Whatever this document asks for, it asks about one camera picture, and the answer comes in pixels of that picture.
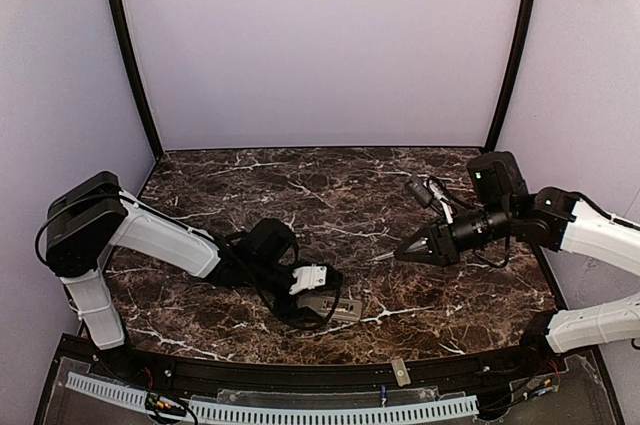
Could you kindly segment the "clear handle screwdriver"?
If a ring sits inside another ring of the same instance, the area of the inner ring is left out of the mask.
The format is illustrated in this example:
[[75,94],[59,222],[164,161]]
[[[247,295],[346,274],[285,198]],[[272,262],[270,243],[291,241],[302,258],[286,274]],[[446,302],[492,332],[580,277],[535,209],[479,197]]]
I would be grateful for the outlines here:
[[[421,243],[411,244],[408,246],[400,246],[396,250],[408,251],[408,252],[432,252],[432,250],[428,245],[421,244]],[[394,250],[393,252],[386,252],[381,255],[375,256],[372,258],[372,261],[382,261],[385,259],[394,258],[394,252],[396,250]]]

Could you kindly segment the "white AC remote control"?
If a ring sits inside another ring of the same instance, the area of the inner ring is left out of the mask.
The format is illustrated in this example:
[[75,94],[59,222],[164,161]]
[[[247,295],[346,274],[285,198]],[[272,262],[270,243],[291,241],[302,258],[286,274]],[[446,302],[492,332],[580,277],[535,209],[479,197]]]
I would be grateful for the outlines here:
[[337,304],[334,304],[334,300],[335,298],[333,296],[305,294],[298,300],[298,305],[300,308],[306,307],[312,309],[320,315],[326,315],[336,307],[350,307],[355,315],[353,321],[335,321],[352,323],[361,320],[363,305],[360,300],[340,298]]

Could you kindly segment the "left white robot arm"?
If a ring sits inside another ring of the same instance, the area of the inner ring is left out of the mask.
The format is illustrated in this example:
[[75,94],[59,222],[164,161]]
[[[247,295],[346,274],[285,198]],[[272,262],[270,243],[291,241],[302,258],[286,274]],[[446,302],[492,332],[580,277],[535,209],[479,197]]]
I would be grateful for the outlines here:
[[144,204],[103,171],[53,201],[34,240],[38,260],[60,279],[101,351],[127,342],[99,269],[108,247],[142,253],[216,287],[250,287],[277,320],[303,331],[322,328],[330,318],[300,305],[300,298],[314,291],[339,295],[343,285],[334,267],[300,259],[294,232],[278,219],[262,219],[249,231],[210,234]]

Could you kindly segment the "grey battery cover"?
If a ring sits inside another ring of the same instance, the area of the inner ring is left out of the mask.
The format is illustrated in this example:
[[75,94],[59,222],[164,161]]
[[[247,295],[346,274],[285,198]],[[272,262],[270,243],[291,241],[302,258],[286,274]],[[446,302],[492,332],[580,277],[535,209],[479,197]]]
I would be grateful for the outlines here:
[[391,360],[391,367],[399,387],[404,387],[411,383],[406,365],[402,358],[393,358]]

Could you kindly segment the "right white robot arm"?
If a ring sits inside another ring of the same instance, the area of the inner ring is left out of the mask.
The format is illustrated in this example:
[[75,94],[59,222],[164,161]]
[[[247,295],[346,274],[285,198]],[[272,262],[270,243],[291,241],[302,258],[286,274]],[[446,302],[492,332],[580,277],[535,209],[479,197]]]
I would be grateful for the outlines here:
[[[546,187],[529,192],[514,155],[480,155],[466,165],[479,208],[468,204],[420,228],[395,250],[399,261],[450,266],[466,251],[516,240],[554,252],[583,255],[639,272],[638,224],[600,208],[586,195]],[[639,297],[577,310],[539,312],[520,346],[542,356],[639,338]]]

